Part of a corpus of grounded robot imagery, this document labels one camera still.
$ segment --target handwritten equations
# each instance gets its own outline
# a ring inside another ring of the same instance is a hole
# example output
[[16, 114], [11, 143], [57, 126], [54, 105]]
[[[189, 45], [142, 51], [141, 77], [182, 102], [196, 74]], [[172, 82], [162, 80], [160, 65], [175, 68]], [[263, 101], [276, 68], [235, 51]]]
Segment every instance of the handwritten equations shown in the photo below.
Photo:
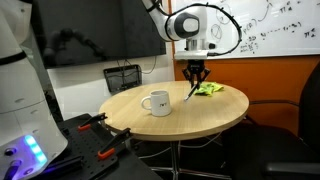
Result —
[[[320, 54], [320, 0], [172, 0], [173, 12], [193, 3], [223, 8], [241, 26], [242, 41], [233, 52], [208, 59]], [[235, 27], [219, 10], [207, 8], [207, 39], [212, 52], [238, 41]], [[176, 51], [185, 41], [175, 42]]]

